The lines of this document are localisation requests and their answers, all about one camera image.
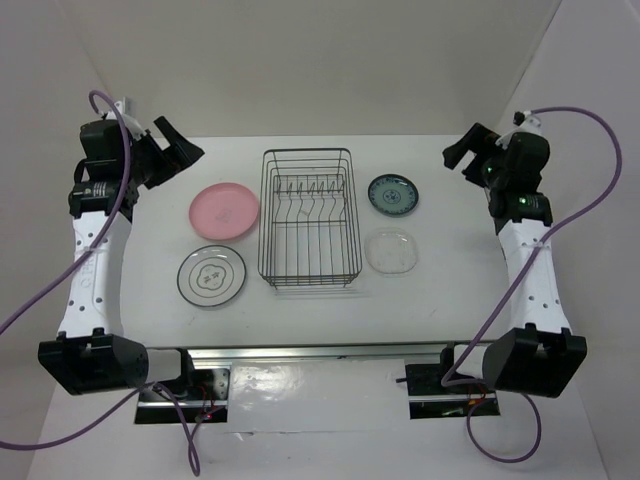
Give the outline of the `blue floral ceramic plate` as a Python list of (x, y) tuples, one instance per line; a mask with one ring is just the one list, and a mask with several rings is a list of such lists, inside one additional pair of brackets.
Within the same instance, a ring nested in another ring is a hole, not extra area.
[(398, 174), (383, 174), (368, 186), (367, 197), (373, 208), (389, 217), (403, 217), (419, 204), (419, 191), (408, 178)]

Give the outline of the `clear glass plate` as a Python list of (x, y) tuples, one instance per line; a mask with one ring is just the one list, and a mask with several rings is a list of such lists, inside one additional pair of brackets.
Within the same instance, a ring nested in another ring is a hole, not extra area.
[(410, 272), (419, 261), (415, 239), (399, 228), (379, 228), (365, 237), (365, 259), (381, 275), (399, 276)]

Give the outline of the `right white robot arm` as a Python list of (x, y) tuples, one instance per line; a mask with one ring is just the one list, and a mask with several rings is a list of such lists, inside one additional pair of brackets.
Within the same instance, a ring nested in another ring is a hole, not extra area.
[(462, 173), (488, 196), (510, 282), (497, 305), (510, 309), (506, 332), (487, 345), (478, 332), (438, 365), (436, 379), (448, 392), (474, 381), (493, 390), (557, 398), (587, 356), (587, 342), (572, 333), (557, 288), (551, 205), (538, 190), (550, 146), (538, 126), (527, 120), (501, 136), (476, 123), (443, 151), (448, 169), (467, 153), (474, 155)]

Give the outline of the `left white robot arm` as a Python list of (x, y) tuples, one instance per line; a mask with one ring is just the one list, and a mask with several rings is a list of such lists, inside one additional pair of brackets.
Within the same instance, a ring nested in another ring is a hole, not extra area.
[(74, 171), (68, 203), (75, 257), (68, 303), (55, 339), (40, 343), (38, 361), (71, 395), (135, 389), (161, 382), (176, 399), (196, 390), (197, 374), (183, 348), (153, 349), (126, 338), (120, 293), (124, 252), (139, 188), (152, 189), (204, 154), (163, 116), (154, 124), (161, 148), (132, 118), (122, 132), (114, 114), (85, 124), (85, 157)]

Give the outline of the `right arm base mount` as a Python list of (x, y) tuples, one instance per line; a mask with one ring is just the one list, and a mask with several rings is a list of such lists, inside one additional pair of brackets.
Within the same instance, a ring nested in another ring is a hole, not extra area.
[(493, 390), (478, 384), (443, 387), (441, 376), (437, 364), (405, 365), (395, 382), (407, 389), (411, 420), (462, 418), (472, 409), (477, 416), (500, 415)]

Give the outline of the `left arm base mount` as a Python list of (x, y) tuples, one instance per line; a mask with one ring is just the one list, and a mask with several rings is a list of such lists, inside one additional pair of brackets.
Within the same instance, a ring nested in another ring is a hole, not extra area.
[[(229, 367), (196, 369), (192, 372), (189, 385), (172, 385), (172, 395), (188, 425), (223, 424), (228, 421), (230, 377)], [(170, 425), (179, 424), (180, 418), (171, 397), (155, 386), (139, 395), (134, 423)]]

